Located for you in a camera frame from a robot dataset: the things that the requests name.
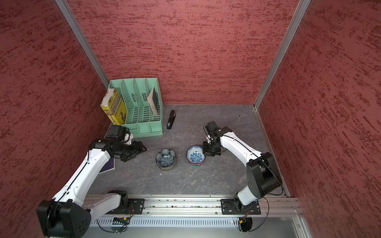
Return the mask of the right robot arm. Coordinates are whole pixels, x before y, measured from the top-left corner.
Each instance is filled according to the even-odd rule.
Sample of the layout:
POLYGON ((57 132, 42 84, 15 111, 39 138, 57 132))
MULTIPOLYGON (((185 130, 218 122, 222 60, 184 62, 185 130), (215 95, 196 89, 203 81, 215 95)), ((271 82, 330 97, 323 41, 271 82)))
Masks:
POLYGON ((236 193, 235 204, 246 207, 283 187, 274 156, 250 147, 228 127, 220 128, 214 122, 203 127, 207 141, 203 142, 205 156, 221 155, 221 148, 230 151, 246 167, 247 185, 236 193))

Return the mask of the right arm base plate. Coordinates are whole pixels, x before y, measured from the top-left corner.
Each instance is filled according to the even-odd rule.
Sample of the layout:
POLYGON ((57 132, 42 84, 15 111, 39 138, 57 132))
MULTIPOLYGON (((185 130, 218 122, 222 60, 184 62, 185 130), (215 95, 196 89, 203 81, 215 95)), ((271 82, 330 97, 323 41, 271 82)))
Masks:
POLYGON ((261 215, 258 201, 242 205, 238 199, 221 199, 220 203, 223 215, 261 215))

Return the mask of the blue floral rimmed bowl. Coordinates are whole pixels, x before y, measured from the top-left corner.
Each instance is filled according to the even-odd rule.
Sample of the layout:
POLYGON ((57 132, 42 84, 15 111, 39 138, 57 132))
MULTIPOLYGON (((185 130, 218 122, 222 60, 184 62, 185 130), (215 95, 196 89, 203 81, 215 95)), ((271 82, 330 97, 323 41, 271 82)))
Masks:
POLYGON ((203 154, 202 147, 192 146, 186 152, 186 159, 191 163, 201 163, 205 161, 205 155, 203 154))

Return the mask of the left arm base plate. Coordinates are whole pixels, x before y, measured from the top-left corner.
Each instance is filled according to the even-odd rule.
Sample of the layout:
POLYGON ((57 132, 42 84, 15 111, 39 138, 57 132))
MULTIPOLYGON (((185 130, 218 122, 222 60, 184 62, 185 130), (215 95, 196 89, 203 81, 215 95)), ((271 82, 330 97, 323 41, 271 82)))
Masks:
POLYGON ((128 206, 122 208, 121 211, 119 211, 119 214, 126 214, 126 215, 141 215, 144 210, 144 204, 145 204, 145 199, 143 198, 129 198, 128 201, 128 206))

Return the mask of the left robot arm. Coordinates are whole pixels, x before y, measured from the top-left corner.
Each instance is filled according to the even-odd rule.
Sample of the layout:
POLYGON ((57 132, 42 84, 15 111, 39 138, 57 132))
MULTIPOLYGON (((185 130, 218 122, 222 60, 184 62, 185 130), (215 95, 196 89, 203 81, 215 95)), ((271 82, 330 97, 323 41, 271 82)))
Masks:
POLYGON ((100 170, 111 159, 126 162, 147 148, 141 141, 126 144, 113 139, 95 140, 73 176, 51 200, 43 200, 37 216, 43 235, 52 238, 81 238, 90 224, 112 211, 134 214, 126 191, 112 190, 89 205, 85 197, 100 170))

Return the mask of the pink striped bowl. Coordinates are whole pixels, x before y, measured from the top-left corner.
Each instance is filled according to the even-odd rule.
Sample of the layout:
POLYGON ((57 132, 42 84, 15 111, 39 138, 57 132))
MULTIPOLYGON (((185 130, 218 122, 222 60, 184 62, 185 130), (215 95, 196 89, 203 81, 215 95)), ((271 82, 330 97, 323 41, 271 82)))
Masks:
POLYGON ((159 169, 163 170, 163 171, 170 171, 172 169, 174 169, 176 167, 176 165, 171 165, 171 166, 168 166, 168 167, 161 167, 159 166, 159 169))

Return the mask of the orange white pattern bowl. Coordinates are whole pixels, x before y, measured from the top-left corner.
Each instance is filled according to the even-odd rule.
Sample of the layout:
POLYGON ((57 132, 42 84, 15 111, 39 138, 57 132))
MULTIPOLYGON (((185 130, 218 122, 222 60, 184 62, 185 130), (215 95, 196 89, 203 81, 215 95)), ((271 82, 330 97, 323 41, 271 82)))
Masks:
POLYGON ((201 163, 196 163, 196 164, 194 164, 194 163, 191 163, 190 161, 187 161, 190 165, 192 165, 192 166, 200 166, 200 165, 202 165, 203 163, 204 163, 204 161, 203 162, 201 162, 201 163))

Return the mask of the dark flower-shaped bowl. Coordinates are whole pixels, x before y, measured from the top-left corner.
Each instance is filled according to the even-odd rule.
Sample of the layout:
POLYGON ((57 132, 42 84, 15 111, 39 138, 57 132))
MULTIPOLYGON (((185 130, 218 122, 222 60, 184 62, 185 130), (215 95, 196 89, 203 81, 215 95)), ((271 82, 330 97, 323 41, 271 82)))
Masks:
POLYGON ((168 167, 177 164, 176 154, 173 150, 163 149, 156 155, 156 164, 161 167, 168 167))

